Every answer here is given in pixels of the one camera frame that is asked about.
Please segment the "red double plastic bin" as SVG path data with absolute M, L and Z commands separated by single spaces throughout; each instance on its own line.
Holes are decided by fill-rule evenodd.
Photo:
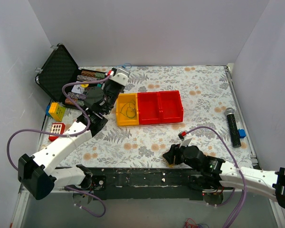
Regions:
M 184 110 L 178 90 L 137 94 L 140 125 L 181 123 Z

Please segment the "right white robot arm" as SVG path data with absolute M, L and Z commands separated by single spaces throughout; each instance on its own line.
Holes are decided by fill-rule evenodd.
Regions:
M 265 196 L 285 209 L 285 168 L 263 171 L 252 168 L 236 168 L 220 158 L 206 156 L 197 146 L 173 144 L 163 154 L 168 164 L 186 164 L 200 173 L 191 179 L 196 190 L 238 188 Z

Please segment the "yellow plastic bin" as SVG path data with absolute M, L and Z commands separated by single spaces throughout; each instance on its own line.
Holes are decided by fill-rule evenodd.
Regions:
M 139 125 L 137 93 L 119 94 L 116 101 L 116 121 L 118 126 Z

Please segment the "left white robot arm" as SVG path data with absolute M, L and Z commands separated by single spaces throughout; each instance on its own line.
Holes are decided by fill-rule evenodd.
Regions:
M 28 156 L 22 155 L 18 162 L 18 180 L 37 200 L 45 198 L 54 188 L 76 185 L 86 190 L 92 185 L 92 173 L 83 165 L 57 169 L 57 166 L 78 146 L 97 135 L 108 122 L 109 114 L 128 82 L 113 76 L 104 88 L 95 87 L 99 92 L 96 102 L 87 105 L 70 128 L 44 149 Z

